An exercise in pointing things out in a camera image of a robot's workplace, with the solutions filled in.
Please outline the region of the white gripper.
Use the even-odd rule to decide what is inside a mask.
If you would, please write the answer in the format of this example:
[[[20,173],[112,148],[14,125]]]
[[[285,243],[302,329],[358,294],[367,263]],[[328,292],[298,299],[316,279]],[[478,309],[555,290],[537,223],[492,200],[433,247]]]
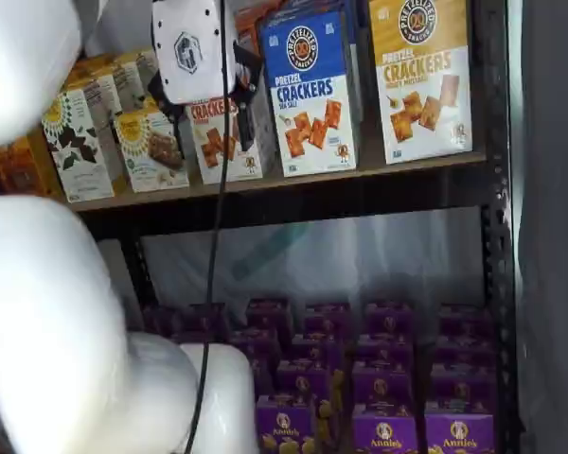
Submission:
[[[234,16],[226,1],[165,0],[152,3],[152,37],[159,73],[148,91],[181,140],[185,116],[181,104],[229,95],[242,149],[255,140],[251,110],[263,70],[263,58],[235,43]],[[237,75],[237,64],[242,71]]]

